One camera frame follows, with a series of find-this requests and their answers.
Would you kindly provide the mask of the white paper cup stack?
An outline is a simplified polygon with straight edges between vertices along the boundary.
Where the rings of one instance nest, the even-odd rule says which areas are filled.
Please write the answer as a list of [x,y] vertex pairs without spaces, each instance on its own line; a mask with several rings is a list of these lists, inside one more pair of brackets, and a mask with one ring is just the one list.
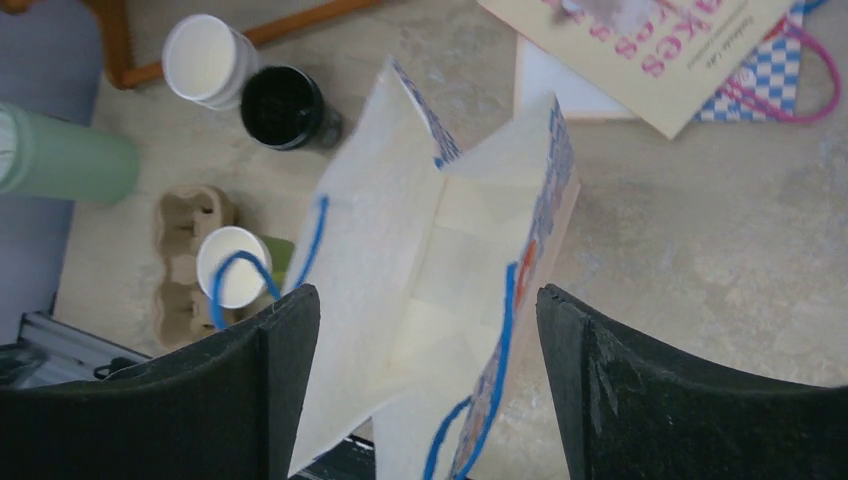
[[262,61],[242,33],[215,16],[194,14],[170,31],[161,65],[175,94],[210,110],[227,111],[239,106],[245,83]]

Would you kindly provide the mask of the green straw holder cup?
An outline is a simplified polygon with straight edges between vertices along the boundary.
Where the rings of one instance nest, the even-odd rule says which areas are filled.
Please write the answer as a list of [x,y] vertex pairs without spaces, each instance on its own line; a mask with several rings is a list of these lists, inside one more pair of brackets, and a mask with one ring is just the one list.
[[123,136],[1,104],[3,194],[115,203],[139,172],[139,153]]

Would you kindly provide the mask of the beige cakes paper bag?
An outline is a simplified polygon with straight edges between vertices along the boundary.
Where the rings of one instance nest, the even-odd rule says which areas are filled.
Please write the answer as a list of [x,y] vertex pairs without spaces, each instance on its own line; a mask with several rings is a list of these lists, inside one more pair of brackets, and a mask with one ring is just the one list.
[[484,8],[667,138],[690,122],[798,1],[632,1],[619,25],[543,1]]

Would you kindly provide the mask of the wooden three-tier shelf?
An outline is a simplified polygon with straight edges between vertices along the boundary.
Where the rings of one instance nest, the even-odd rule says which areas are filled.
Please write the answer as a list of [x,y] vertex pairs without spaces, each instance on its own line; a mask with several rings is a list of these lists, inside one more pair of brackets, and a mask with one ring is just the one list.
[[255,46],[379,4],[377,0],[82,0],[99,32],[106,78],[119,90],[163,77],[165,39],[192,14],[215,16]]

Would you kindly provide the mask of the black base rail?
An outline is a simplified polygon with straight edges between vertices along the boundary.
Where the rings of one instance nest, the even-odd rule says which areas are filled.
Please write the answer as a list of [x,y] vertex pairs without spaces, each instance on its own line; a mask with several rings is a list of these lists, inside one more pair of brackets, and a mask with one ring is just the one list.
[[[1,347],[1,386],[28,389],[108,378],[149,356],[54,320],[22,317],[17,340]],[[374,444],[350,435],[295,476],[296,479],[373,479]]]

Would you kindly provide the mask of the black paper cup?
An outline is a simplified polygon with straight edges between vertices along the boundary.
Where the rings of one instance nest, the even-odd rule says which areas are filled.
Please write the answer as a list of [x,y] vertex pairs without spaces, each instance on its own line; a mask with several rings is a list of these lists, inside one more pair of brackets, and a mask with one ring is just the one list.
[[278,151],[328,150],[343,134],[342,116],[317,83],[290,65],[267,66],[252,75],[239,111],[246,132]]

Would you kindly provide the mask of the white paper bag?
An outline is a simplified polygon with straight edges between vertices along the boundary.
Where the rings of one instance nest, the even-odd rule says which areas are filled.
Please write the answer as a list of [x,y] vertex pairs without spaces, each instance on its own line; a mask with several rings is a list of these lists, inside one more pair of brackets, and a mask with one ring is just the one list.
[[517,36],[513,110],[536,97],[556,94],[566,120],[575,122],[634,121],[639,117],[554,56]]

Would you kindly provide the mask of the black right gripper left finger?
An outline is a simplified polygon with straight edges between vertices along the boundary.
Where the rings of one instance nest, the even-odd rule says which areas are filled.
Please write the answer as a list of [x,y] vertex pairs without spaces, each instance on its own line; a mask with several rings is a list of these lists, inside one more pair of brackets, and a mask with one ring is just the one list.
[[303,285],[101,381],[1,394],[5,479],[285,479],[320,325]]

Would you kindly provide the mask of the blue checkered paper bag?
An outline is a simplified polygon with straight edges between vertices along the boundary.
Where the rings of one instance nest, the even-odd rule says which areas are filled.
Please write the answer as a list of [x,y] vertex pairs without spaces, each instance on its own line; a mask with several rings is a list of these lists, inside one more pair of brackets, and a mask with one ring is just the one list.
[[556,95],[462,151],[394,59],[319,180],[285,291],[320,327],[288,471],[365,421],[380,479],[462,479],[535,330],[579,193]]

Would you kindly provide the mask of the brown pulp cup carrier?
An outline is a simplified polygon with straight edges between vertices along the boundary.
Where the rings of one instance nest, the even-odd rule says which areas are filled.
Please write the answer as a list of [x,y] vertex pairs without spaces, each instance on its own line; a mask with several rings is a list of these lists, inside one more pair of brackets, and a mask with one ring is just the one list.
[[155,210],[155,247],[164,276],[154,294],[154,334],[168,351],[215,332],[206,294],[198,283],[196,256],[214,230],[234,225],[238,210],[226,193],[211,185],[167,190]]

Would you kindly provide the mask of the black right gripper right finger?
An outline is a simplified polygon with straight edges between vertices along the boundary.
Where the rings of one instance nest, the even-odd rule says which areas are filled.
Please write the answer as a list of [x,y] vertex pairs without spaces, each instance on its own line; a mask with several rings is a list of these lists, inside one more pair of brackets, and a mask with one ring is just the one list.
[[843,479],[847,390],[735,370],[556,285],[536,303],[574,479]]

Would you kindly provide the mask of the green paper coffee cup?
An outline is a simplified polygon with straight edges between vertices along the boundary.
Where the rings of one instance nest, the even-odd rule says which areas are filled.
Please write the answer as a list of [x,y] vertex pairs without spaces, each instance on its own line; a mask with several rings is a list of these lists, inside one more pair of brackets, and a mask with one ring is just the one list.
[[[245,251],[255,256],[271,274],[274,283],[282,285],[294,244],[285,239],[254,234],[238,226],[214,230],[201,243],[196,256],[199,286],[208,297],[213,293],[214,274],[233,253]],[[267,290],[263,276],[253,264],[237,259],[223,275],[219,300],[227,309],[240,309],[257,300]]]

